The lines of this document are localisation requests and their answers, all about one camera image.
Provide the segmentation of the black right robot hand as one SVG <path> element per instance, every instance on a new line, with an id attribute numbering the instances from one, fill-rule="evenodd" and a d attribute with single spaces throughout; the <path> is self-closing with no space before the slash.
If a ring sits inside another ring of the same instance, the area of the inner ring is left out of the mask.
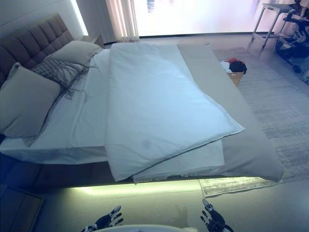
<path id="1" fill-rule="evenodd" d="M 225 223 L 223 216 L 214 208 L 214 206 L 206 199 L 202 199 L 204 210 L 200 219 L 205 224 L 209 232 L 233 232 L 234 230 Z"/>

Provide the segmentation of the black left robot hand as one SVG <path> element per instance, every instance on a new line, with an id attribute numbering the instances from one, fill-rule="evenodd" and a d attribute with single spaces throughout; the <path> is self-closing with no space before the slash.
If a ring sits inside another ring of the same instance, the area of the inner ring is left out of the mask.
<path id="1" fill-rule="evenodd" d="M 104 228 L 108 228 L 108 227 L 114 227 L 114 226 L 120 224 L 121 222 L 123 222 L 124 219 L 122 217 L 122 213 L 120 212 L 120 210 L 121 210 L 121 206 L 118 205 L 111 212 L 100 217 L 95 222 L 96 228 L 97 229 L 104 229 Z"/>

